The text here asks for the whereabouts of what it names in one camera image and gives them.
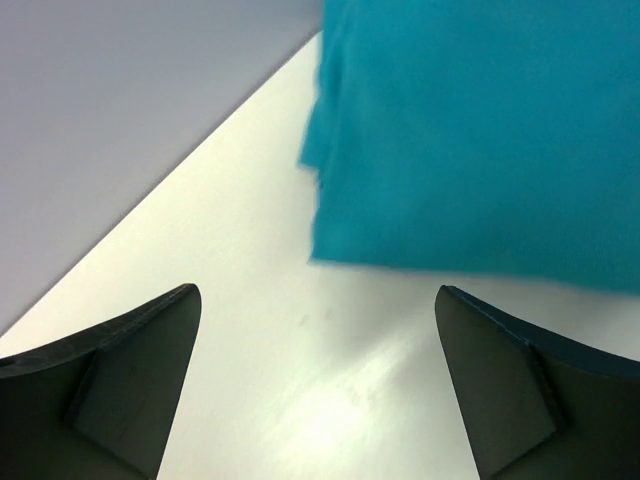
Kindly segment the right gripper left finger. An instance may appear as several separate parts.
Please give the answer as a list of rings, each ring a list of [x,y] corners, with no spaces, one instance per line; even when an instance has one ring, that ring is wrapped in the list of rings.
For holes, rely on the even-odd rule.
[[[154,479],[201,318],[183,284],[1,360],[4,479]]]

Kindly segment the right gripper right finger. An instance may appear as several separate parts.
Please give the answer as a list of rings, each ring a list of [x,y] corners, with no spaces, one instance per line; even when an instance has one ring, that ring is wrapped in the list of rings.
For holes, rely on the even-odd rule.
[[[638,362],[453,286],[435,318],[480,478],[638,478]]]

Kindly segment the teal t-shirt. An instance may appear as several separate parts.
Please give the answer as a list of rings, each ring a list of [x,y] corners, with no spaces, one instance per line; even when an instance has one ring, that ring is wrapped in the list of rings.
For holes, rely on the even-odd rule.
[[[319,261],[639,289],[635,1],[327,1]]]

